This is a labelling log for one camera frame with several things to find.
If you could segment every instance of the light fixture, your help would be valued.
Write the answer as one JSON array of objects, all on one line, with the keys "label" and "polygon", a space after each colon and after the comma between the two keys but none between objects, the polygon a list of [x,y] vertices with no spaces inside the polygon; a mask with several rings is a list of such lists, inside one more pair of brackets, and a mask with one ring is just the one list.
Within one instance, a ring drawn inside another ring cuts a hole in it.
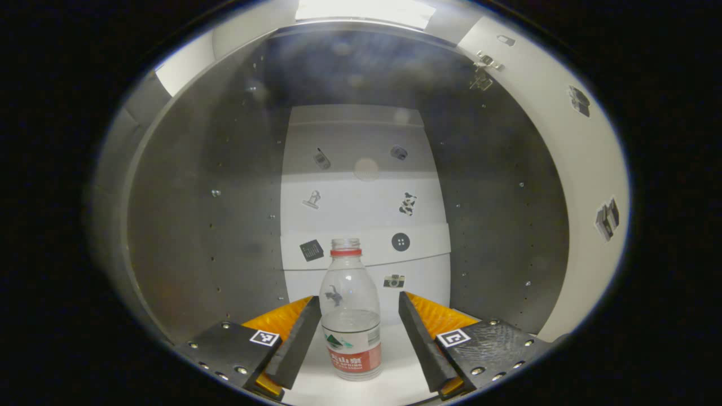
[{"label": "light fixture", "polygon": [[363,18],[424,30],[435,8],[414,0],[300,0],[296,20]]}]

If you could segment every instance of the red label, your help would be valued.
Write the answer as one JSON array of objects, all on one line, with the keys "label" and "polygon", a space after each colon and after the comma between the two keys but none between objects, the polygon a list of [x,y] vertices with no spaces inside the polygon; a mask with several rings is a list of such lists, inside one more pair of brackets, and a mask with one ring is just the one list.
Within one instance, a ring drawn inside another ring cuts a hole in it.
[{"label": "red label", "polygon": [[363,353],[341,354],[328,348],[331,362],[344,372],[368,372],[381,365],[381,343]]}]

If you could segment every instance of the white floor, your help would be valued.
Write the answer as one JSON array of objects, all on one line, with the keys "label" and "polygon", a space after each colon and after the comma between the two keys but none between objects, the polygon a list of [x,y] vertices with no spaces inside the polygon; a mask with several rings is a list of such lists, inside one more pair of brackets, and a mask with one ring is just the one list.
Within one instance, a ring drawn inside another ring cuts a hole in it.
[{"label": "white floor", "polygon": [[307,406],[408,405],[434,397],[403,324],[381,325],[383,371],[370,381],[345,381],[334,373],[319,324],[293,390],[283,403]]}]

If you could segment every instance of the yellow foam pad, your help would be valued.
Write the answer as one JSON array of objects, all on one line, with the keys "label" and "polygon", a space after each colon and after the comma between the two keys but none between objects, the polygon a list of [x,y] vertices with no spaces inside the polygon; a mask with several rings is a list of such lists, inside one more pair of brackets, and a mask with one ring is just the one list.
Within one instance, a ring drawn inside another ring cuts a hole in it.
[{"label": "yellow foam pad", "polygon": [[439,303],[424,299],[421,296],[416,296],[413,293],[405,293],[409,296],[409,299],[411,299],[417,313],[421,317],[422,323],[424,323],[424,327],[426,327],[426,330],[431,334],[432,340],[436,338],[437,334],[460,329],[479,322],[466,314],[461,314],[446,306],[441,306]]},{"label": "yellow foam pad", "polygon": [[249,329],[264,330],[265,332],[276,333],[281,336],[281,340],[286,342],[288,335],[291,334],[293,325],[296,324],[298,316],[306,307],[306,304],[313,296],[300,299],[298,301],[288,303],[268,313],[262,314],[255,319],[248,320],[241,324]]}]

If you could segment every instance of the white panel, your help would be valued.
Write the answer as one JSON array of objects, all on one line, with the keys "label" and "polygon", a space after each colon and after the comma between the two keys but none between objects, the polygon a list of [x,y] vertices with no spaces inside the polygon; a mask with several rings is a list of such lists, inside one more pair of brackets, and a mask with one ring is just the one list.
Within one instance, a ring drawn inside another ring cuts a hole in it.
[{"label": "white panel", "polygon": [[334,373],[323,333],[317,329],[293,389],[283,402],[297,406],[397,406],[434,397],[403,324],[381,327],[381,375],[370,381],[345,381]]},{"label": "white panel", "polygon": [[[497,39],[516,40],[509,47]],[[629,224],[629,184],[622,150],[599,102],[580,80],[543,48],[493,18],[482,18],[459,43],[472,59],[484,51],[504,65],[491,75],[529,115],[557,166],[567,202],[570,241],[567,273],[557,304],[539,338],[572,331],[599,301],[612,279]],[[567,94],[577,87],[591,101],[591,117],[575,111]],[[620,226],[608,243],[594,226],[597,208],[616,196]]]},{"label": "white panel", "polygon": [[201,35],[176,51],[156,69],[155,74],[171,97],[216,61],[212,37],[210,31]]},{"label": "white panel", "polygon": [[227,53],[280,27],[295,24],[298,0],[260,1],[214,29],[213,49],[221,59]]},{"label": "white panel", "polygon": [[[409,248],[406,251],[397,251],[391,245],[391,239],[396,233],[404,233],[409,237]],[[366,266],[391,264],[394,262],[410,261],[428,256],[448,254],[451,252],[449,228],[446,223],[436,223],[419,227],[379,228],[375,230],[343,230],[318,231],[316,233],[291,233],[281,236],[281,258],[283,269],[328,269],[331,264],[331,240],[334,238],[359,238],[363,249],[363,263]],[[323,258],[306,262],[300,245],[312,240],[318,240],[323,248]]]},{"label": "white panel", "polygon": [[[309,117],[314,115],[320,121],[326,120],[324,117],[337,117],[339,121],[313,124]],[[426,133],[418,125],[401,125],[420,121],[414,116],[418,112],[380,106],[294,108],[283,158],[281,234],[326,230],[357,233],[446,223]],[[395,144],[408,152],[405,160],[391,156]],[[331,162],[327,170],[316,165],[318,148]],[[361,181],[353,173],[361,158],[378,164],[376,181]],[[303,204],[314,190],[321,194],[317,210]],[[412,216],[399,212],[406,192],[417,197]]]},{"label": "white panel", "polygon": [[[444,306],[449,306],[450,263],[449,254],[432,256],[395,264],[366,266],[376,284],[381,307],[381,323],[400,323],[398,288],[384,288],[383,278],[396,274],[406,278],[403,290],[412,292]],[[325,269],[315,271],[285,271],[289,302],[309,295],[318,295]]]}]

